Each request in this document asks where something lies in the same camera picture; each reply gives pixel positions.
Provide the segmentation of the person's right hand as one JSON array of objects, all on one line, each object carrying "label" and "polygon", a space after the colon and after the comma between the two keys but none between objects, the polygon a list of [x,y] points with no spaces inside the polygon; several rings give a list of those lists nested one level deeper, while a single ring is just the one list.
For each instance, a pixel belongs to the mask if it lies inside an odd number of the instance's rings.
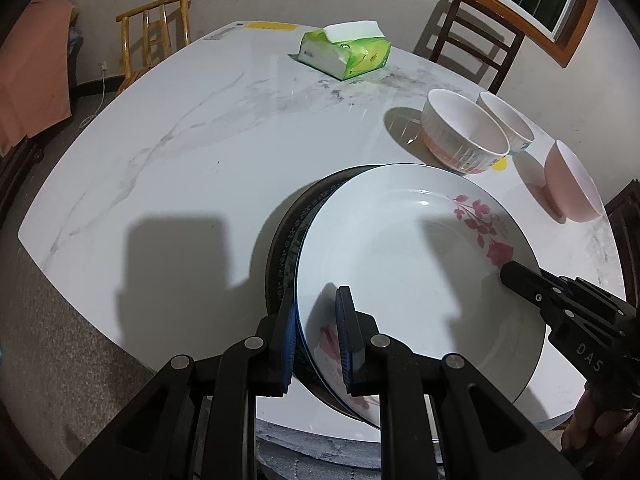
[{"label": "person's right hand", "polygon": [[580,397],[568,426],[562,433],[561,448],[563,451],[574,448],[579,450],[588,439],[589,431],[596,420],[597,407],[593,401],[593,386],[586,382],[585,391]]}]

